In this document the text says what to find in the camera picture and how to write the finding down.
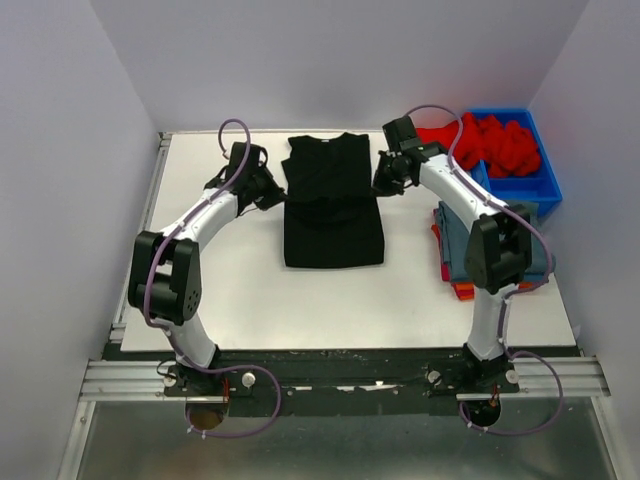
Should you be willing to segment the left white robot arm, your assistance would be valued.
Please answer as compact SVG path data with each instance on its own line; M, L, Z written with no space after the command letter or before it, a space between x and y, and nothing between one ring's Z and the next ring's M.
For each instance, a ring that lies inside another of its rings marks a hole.
M152 329L169 341L187 382L201 395L214 393L228 370L198 310L203 298L201 253L244 211L266 211L284 201L284 190L268 169L265 147L236 142L227 163L209 180L196 203L159 231L135 238L127 300Z

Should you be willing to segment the black floral t shirt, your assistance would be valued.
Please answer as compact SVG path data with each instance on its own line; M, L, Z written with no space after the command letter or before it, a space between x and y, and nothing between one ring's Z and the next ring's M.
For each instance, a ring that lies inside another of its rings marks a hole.
M385 238L371 190L369 136L303 135L288 143L290 155L282 161L285 265L347 269L383 264Z

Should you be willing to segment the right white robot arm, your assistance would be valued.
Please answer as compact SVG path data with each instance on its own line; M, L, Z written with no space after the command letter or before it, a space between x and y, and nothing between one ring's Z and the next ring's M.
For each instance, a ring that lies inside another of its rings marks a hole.
M432 382L445 382L458 391L483 391L508 369L510 295L532 260L529 212L492 200L455 163L451 151L420 139L410 117L392 120L382 130L387 148L379 153L374 193L402 195L408 186L422 186L437 195L468 232L464 268L475 289L471 330L450 375L440 368Z

